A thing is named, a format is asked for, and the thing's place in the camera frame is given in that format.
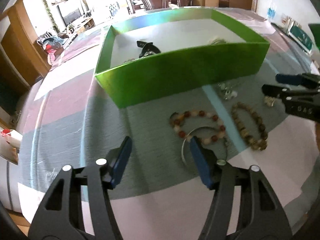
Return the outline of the pile of clothes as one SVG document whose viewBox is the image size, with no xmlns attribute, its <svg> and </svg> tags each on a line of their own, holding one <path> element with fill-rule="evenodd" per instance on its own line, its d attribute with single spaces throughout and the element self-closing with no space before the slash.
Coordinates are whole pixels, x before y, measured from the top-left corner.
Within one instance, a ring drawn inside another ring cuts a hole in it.
<svg viewBox="0 0 320 240">
<path fill-rule="evenodd" d="M 36 43 L 41 46 L 48 55 L 54 55 L 55 58 L 57 58 L 64 51 L 63 45 L 67 40 L 68 36 L 67 38 L 61 38 L 50 32 L 46 32 L 37 38 Z"/>
</svg>

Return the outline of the red white cup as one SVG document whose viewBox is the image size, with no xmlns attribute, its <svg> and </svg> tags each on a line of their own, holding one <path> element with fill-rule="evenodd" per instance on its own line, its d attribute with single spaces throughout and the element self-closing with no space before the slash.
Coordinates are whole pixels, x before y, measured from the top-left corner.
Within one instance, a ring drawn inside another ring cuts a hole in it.
<svg viewBox="0 0 320 240">
<path fill-rule="evenodd" d="M 14 129 L 1 130 L 1 136 L 4 137 L 6 142 L 13 148 L 20 148 L 23 135 Z"/>
</svg>

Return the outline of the green cardboard box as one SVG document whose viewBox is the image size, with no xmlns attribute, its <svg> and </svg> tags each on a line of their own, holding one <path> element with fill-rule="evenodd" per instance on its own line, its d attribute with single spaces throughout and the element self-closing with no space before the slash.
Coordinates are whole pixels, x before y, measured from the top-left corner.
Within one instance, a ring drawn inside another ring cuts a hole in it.
<svg viewBox="0 0 320 240">
<path fill-rule="evenodd" d="M 161 53 L 139 58 L 137 41 L 152 42 Z M 109 27 L 95 78 L 116 106 L 125 108 L 253 75 L 269 46 L 214 8 L 159 10 Z"/>
</svg>

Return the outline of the black television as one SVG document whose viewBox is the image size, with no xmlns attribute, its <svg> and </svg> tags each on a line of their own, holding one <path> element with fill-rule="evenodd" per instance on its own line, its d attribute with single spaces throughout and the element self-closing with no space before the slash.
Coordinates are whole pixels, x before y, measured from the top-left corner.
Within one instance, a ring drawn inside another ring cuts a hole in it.
<svg viewBox="0 0 320 240">
<path fill-rule="evenodd" d="M 82 5 L 76 0 L 61 2 L 57 5 L 57 8 L 65 26 L 74 22 L 84 14 Z"/>
</svg>

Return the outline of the striped bed sheet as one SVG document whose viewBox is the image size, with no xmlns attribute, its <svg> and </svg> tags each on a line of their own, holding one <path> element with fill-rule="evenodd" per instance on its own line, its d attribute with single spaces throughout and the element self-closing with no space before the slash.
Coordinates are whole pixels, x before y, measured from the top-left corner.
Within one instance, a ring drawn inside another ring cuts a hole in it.
<svg viewBox="0 0 320 240">
<path fill-rule="evenodd" d="M 315 73 L 310 57 L 256 13 L 216 9 L 270 43 L 259 72 L 231 79 L 238 96 L 222 99 L 217 82 L 119 108 L 94 77 L 103 45 L 52 69 L 27 110 L 19 166 L 22 213 L 32 220 L 45 191 L 64 165 L 81 167 L 105 156 L 129 136 L 133 151 L 111 203 L 127 239 L 193 239 L 213 196 L 200 182 L 188 144 L 169 125 L 172 113 L 208 111 L 226 127 L 233 165 L 261 167 L 292 228 L 304 221 L 319 191 L 319 150 L 313 121 L 289 116 L 281 103 L 264 103 L 261 87 L 278 73 Z"/>
</svg>

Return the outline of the black wrist watch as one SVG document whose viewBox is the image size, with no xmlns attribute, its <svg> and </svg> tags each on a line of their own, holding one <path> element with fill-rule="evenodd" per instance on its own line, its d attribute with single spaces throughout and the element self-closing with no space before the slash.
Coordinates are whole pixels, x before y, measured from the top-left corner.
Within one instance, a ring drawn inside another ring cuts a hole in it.
<svg viewBox="0 0 320 240">
<path fill-rule="evenodd" d="M 139 58 L 161 53 L 161 51 L 153 45 L 152 42 L 137 41 L 137 47 L 142 49 L 139 54 Z"/>
</svg>

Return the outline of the silver charm earrings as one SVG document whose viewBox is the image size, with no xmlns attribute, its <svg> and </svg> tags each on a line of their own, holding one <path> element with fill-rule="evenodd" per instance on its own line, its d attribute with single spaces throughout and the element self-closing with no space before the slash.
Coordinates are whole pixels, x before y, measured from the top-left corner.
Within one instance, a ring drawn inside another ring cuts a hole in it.
<svg viewBox="0 0 320 240">
<path fill-rule="evenodd" d="M 235 91 L 232 85 L 228 82 L 218 83 L 216 89 L 218 95 L 226 101 L 232 100 L 238 96 L 237 91 Z"/>
</svg>

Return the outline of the green book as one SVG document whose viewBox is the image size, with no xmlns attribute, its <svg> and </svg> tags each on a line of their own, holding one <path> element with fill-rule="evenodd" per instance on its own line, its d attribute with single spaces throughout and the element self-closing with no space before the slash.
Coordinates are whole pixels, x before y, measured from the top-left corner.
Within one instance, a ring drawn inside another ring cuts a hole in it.
<svg viewBox="0 0 320 240">
<path fill-rule="evenodd" d="M 312 39 L 309 37 L 309 35 L 300 28 L 299 25 L 297 25 L 295 22 L 290 23 L 287 35 L 291 37 L 296 43 L 308 54 L 311 53 L 313 42 Z"/>
</svg>

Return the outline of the small gold earring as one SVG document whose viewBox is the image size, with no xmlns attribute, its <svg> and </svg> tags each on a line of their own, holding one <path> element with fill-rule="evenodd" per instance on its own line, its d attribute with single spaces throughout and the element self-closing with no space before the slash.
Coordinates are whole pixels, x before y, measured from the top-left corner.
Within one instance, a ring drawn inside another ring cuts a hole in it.
<svg viewBox="0 0 320 240">
<path fill-rule="evenodd" d="M 270 96 L 264 96 L 264 103 L 268 107 L 273 107 L 275 101 L 276 101 L 276 98 L 273 98 L 273 97 L 270 97 Z"/>
</svg>

